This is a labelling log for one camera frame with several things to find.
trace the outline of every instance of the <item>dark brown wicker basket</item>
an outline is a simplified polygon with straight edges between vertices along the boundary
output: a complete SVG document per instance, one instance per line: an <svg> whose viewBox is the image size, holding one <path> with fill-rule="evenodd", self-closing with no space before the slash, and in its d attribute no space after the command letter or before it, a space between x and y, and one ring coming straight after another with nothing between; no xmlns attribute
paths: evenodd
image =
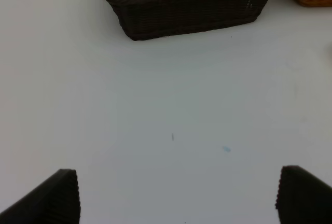
<svg viewBox="0 0 332 224"><path fill-rule="evenodd" d="M256 20L267 0L107 0L133 40L222 29Z"/></svg>

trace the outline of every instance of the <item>white table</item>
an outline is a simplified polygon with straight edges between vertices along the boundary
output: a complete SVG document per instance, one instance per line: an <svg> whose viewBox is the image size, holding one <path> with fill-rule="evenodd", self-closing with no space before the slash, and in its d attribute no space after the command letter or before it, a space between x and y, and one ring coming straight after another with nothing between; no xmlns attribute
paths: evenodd
<svg viewBox="0 0 332 224"><path fill-rule="evenodd" d="M332 8L143 42L104 0L0 9L0 210L59 168L82 224L279 223L283 165L332 184Z"/></svg>

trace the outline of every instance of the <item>blue speck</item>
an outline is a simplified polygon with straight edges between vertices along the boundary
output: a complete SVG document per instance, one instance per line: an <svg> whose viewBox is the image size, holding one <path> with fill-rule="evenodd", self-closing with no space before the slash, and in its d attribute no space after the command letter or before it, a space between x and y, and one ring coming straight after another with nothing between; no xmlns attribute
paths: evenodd
<svg viewBox="0 0 332 224"><path fill-rule="evenodd" d="M227 147L227 146L223 146L223 150L224 150L225 152L230 152L230 151L231 151L231 149L230 149L229 147Z"/></svg>

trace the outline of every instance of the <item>table surface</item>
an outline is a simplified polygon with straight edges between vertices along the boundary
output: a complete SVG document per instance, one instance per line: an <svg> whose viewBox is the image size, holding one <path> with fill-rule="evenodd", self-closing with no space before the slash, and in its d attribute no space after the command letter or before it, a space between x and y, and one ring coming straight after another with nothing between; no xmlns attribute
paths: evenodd
<svg viewBox="0 0 332 224"><path fill-rule="evenodd" d="M143 42L104 0L0 9L0 210L59 168L82 224L273 224L283 165L332 184L332 8Z"/></svg>

